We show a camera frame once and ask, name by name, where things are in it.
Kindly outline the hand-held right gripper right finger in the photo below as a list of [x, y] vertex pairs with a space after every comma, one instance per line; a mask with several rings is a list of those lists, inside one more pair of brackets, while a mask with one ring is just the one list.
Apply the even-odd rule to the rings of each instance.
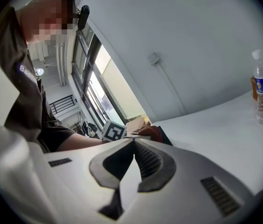
[[222, 224], [237, 220], [253, 194], [201, 154], [136, 139], [142, 181], [122, 224]]

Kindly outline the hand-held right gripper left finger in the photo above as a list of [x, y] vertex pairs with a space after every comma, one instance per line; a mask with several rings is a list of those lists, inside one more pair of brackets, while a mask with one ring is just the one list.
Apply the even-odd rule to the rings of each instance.
[[45, 155], [78, 204], [84, 218], [94, 223], [116, 223], [124, 213], [120, 181], [133, 157], [133, 140], [125, 139], [85, 149]]

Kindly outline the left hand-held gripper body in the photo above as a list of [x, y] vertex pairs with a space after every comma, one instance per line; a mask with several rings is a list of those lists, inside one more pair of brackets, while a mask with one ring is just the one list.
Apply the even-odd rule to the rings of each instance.
[[102, 129], [102, 139], [109, 142], [123, 139], [126, 135], [126, 130], [126, 126], [122, 126], [108, 119]]

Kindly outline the brown cloth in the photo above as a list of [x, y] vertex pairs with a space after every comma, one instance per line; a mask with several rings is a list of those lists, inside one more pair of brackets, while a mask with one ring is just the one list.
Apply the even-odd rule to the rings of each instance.
[[156, 126], [144, 125], [138, 132], [139, 136], [150, 136], [152, 141], [163, 143], [163, 136]]

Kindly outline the person's left forearm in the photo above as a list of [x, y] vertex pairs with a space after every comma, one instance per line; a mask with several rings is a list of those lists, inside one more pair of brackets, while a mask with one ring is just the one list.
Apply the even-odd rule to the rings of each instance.
[[108, 143], [107, 140], [84, 137], [77, 133], [69, 136], [58, 148], [57, 152], [83, 149]]

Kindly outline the small cardboard box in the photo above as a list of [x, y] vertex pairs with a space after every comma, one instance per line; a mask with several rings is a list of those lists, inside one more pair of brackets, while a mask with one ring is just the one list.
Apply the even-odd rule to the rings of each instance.
[[131, 121], [126, 123], [127, 133], [137, 133], [144, 125], [150, 123], [149, 118], [146, 115], [141, 115], [133, 118]]

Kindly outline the paper notice on window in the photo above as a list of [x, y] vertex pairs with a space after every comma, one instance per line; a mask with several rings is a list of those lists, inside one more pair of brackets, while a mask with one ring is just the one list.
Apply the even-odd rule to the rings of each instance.
[[111, 102], [105, 94], [102, 97], [101, 105], [105, 111], [111, 111], [113, 109]]

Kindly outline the black metal railing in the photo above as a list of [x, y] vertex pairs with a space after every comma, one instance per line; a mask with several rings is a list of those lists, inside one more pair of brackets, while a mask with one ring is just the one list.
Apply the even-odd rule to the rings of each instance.
[[49, 104], [55, 116], [61, 116], [78, 108], [77, 101], [73, 95], [69, 95]]

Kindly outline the person's black shirt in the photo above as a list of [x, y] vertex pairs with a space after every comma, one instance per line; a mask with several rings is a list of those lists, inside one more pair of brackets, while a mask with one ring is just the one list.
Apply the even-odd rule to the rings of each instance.
[[39, 144], [45, 152], [57, 151], [74, 131], [64, 127], [51, 111], [13, 7], [0, 14], [0, 67], [19, 91], [5, 127]]

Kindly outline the black window frame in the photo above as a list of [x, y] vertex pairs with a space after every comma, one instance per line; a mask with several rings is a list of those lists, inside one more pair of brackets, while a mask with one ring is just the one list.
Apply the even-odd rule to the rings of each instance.
[[[83, 103], [96, 125], [102, 129], [106, 121], [121, 125], [128, 123], [124, 97], [131, 95], [130, 87], [90, 26], [76, 33], [72, 76]], [[104, 94], [113, 109], [101, 105]]]

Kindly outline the white wall junction box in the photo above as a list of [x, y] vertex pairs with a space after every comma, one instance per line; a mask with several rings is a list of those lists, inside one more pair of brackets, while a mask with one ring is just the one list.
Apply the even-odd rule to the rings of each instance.
[[148, 56], [148, 61], [151, 66], [155, 66], [159, 64], [160, 57], [155, 52], [153, 52]]

